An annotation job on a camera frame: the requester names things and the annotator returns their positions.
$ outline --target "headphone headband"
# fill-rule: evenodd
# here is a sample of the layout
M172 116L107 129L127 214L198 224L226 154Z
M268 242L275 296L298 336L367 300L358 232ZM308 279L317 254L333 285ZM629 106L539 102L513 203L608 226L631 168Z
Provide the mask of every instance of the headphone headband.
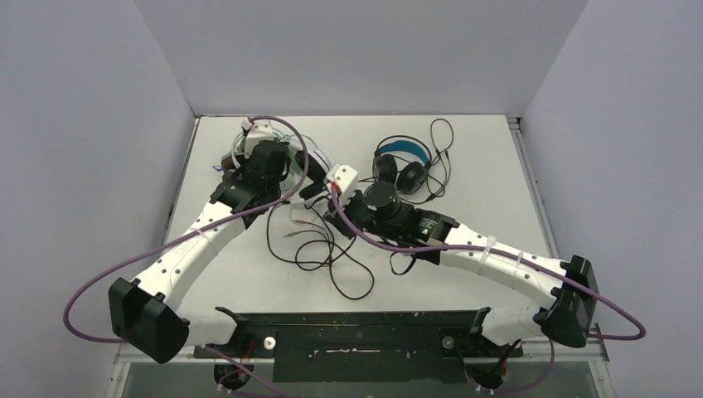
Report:
M429 165L429 154L426 153L417 143L399 139L392 143L387 143L376 150L376 156L390 152L407 152L415 155L422 162L423 166Z

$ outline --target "headphones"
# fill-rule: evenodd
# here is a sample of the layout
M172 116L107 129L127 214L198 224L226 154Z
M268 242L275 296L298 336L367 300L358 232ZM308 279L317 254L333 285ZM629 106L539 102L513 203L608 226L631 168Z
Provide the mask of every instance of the headphones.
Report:
M395 155L390 153L409 153L420 160L420 162L409 162L398 173L398 165L395 163ZM373 160L373 177L379 182L390 182L398 189L398 192L409 195L417 192L422 184L427 180L428 170L432 162L432 155L422 141L407 135L391 135L384 138L376 146Z

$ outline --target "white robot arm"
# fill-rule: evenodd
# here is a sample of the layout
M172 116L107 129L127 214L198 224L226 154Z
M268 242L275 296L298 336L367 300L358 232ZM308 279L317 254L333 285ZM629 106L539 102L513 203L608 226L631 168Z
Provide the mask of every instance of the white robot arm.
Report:
M272 141L261 139L251 149L251 156L261 164L275 164L274 174L280 174L284 164L281 154L286 151ZM132 281L118 279L110 288L115 334L156 362L169 361L183 347L226 344L235 335L237 317L224 308L191 314L183 313L179 307L202 271L256 216L225 222L207 231L201 228L279 197L280 192L272 188L273 182L278 183L275 175L270 176L271 182L256 186L249 183L247 176L240 180L231 178L218 186L189 228L188 232L197 231L197 235L164 253ZM521 260L529 258L562 276L571 272L569 277L575 276L580 283L594 289L588 261L575 257L567 264L512 248L447 216L401 203L385 192L387 187L382 184L362 195L356 190L357 172L349 166L336 165L327 179L333 182L329 189L338 195L339 203L344 206L344 216L369 233L394 241L398 245L396 251L424 250L415 254L421 260L465 269L531 299L527 305L484 311L480 322L474 322L474 326L480 327L480 334L488 341L503 346L521 338L548 335L572 347L585 344L594 302L567 289L561 280L525 267ZM349 230L338 211L331 208L326 218L343 235L358 235L359 231ZM437 251L433 249L436 245L468 245L476 249Z

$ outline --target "white wall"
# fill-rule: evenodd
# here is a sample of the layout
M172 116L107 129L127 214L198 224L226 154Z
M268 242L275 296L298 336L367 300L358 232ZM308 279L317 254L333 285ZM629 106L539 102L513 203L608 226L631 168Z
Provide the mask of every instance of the white wall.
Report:
M697 0L591 0L524 118L560 253L648 328L607 345L621 397L703 396L702 37Z
M587 0L136 0L198 114L522 115Z
M102 396L116 346L61 311L159 242L192 125L131 0L0 2L0 396ZM108 286L84 331L111 336Z

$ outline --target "white connector block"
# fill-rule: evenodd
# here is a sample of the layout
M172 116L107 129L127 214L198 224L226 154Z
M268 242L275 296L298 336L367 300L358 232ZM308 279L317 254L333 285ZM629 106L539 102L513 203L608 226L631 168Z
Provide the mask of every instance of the white connector block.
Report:
M359 172L346 164L335 163L327 174L327 189L332 191L332 183L339 187L339 204L344 207L349 202L358 184Z

